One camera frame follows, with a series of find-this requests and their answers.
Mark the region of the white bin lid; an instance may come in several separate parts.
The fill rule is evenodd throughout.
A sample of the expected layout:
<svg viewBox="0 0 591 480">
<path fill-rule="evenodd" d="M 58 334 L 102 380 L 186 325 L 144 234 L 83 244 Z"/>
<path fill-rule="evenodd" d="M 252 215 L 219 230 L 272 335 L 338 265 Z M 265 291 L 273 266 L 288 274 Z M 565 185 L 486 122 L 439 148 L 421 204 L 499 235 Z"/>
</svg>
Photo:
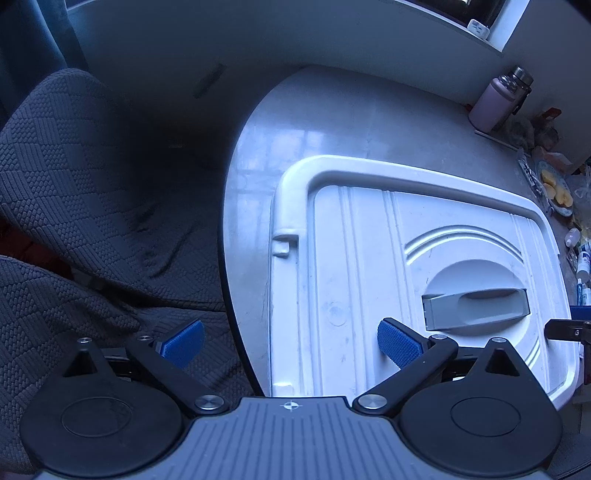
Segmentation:
<svg viewBox="0 0 591 480">
<path fill-rule="evenodd" d="M 397 363 L 394 318 L 464 347 L 508 339 L 556 407 L 580 349 L 548 341 L 570 315 L 559 247 L 532 201 L 482 183 L 367 159 L 315 156 L 280 178 L 270 227 L 270 392 L 355 398 Z"/>
</svg>

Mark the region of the white medicine bottle lying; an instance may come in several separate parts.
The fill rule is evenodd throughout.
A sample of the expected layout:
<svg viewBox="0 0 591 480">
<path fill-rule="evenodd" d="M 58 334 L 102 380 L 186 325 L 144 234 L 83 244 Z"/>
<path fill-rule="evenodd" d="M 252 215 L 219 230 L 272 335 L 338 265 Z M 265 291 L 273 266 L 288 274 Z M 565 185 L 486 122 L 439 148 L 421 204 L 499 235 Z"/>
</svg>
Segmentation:
<svg viewBox="0 0 591 480">
<path fill-rule="evenodd" d="M 579 278 L 588 277 L 590 275 L 590 269 L 590 254 L 586 251 L 580 251 L 577 256 L 576 275 Z"/>
</svg>

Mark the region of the small white lotion bottle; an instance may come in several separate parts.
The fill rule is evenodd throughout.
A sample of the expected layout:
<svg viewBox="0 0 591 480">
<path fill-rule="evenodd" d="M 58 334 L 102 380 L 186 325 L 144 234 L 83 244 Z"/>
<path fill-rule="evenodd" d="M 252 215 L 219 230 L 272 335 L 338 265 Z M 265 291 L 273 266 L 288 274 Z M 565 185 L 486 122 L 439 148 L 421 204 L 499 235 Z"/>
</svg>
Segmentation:
<svg viewBox="0 0 591 480">
<path fill-rule="evenodd" d="M 565 246 L 570 249 L 574 248 L 581 238 L 581 232 L 578 228 L 571 228 L 564 238 Z"/>
</svg>

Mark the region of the grey covered chair near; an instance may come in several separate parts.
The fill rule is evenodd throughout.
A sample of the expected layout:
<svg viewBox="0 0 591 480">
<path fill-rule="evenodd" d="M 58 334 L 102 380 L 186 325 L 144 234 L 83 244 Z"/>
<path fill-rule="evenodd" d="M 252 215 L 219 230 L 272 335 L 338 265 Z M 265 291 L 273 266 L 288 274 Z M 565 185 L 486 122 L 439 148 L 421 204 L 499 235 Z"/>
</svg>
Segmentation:
<svg viewBox="0 0 591 480">
<path fill-rule="evenodd" d="M 198 320 L 185 368 L 228 401 L 253 394 L 223 311 L 135 308 L 11 257 L 1 261 L 1 467 L 116 477 L 163 457 L 197 417 L 141 380 L 126 345 Z"/>
</svg>

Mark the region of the grey covered chair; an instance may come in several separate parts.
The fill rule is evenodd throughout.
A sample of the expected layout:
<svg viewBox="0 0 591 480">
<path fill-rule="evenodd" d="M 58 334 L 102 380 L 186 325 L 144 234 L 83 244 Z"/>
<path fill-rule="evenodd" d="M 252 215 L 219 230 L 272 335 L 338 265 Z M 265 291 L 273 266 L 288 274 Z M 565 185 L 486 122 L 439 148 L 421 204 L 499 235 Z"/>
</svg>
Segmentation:
<svg viewBox="0 0 591 480">
<path fill-rule="evenodd" d="M 253 394 L 223 311 L 135 308 L 11 257 L 1 261 L 1 467 L 116 477 L 163 457 L 197 417 L 141 380 L 126 345 L 198 320 L 185 368 L 228 401 Z"/>
<path fill-rule="evenodd" d="M 224 308 L 223 176 L 89 73 L 55 72 L 1 132 L 1 214 L 134 306 Z"/>
</svg>

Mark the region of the plate of apple slices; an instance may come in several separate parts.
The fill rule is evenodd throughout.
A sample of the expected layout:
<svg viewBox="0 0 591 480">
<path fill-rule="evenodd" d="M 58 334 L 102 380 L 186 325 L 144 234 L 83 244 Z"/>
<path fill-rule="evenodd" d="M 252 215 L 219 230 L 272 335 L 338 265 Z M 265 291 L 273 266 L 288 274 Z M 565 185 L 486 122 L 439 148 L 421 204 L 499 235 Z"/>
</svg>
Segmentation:
<svg viewBox="0 0 591 480">
<path fill-rule="evenodd" d="M 542 182 L 550 206 L 562 217 L 573 214 L 574 199 L 566 180 L 561 173 L 545 161 L 536 164 L 536 175 Z"/>
</svg>

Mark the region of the grey covered chair far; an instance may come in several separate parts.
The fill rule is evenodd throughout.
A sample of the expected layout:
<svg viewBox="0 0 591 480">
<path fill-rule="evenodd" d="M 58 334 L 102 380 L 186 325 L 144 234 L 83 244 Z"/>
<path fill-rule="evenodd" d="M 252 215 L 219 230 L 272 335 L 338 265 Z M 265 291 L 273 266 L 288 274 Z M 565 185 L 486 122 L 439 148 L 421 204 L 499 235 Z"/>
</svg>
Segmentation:
<svg viewBox="0 0 591 480">
<path fill-rule="evenodd" d="M 134 306 L 224 308 L 223 176 L 89 73 L 55 72 L 1 132 L 1 214 Z"/>
</svg>

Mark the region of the pink water bottle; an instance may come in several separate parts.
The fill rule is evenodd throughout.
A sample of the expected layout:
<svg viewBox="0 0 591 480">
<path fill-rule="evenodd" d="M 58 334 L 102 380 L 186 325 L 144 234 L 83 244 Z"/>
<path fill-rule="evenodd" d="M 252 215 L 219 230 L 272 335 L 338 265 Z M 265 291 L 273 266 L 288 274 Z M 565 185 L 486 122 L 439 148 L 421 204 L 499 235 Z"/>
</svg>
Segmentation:
<svg viewBox="0 0 591 480">
<path fill-rule="evenodd" d="M 470 123 L 477 130 L 489 133 L 510 112 L 516 90 L 517 84 L 508 75 L 493 78 L 470 111 Z"/>
</svg>

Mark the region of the steel thermos bottle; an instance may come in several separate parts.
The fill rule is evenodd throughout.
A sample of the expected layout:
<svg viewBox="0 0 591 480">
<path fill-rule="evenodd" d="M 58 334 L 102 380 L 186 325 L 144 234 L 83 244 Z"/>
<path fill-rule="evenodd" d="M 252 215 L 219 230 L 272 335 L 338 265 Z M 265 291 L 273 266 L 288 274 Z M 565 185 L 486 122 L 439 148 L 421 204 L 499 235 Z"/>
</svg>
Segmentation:
<svg viewBox="0 0 591 480">
<path fill-rule="evenodd" d="M 515 95 L 511 114 L 516 115 L 532 91 L 534 78 L 525 68 L 516 65 L 507 74 L 507 79 Z"/>
</svg>

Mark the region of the white device on windowsill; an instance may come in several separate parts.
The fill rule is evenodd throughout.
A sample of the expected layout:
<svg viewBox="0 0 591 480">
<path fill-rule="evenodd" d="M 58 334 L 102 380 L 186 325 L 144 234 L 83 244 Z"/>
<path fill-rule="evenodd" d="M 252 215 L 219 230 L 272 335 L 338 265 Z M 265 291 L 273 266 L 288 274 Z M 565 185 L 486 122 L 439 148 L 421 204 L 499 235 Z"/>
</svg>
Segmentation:
<svg viewBox="0 0 591 480">
<path fill-rule="evenodd" d="M 490 29 L 476 19 L 471 19 L 467 25 L 467 30 L 481 40 L 486 41 L 490 35 Z"/>
</svg>

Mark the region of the blue curtain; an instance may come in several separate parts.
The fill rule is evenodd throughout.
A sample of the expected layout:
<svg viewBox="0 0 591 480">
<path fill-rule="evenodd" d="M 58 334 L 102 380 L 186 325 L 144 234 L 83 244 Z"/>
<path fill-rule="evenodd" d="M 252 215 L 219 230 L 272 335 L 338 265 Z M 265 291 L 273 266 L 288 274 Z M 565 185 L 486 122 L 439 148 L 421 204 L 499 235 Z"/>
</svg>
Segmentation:
<svg viewBox="0 0 591 480">
<path fill-rule="evenodd" d="M 1 3 L 1 120 L 48 75 L 88 64 L 68 16 L 74 1 Z"/>
</svg>

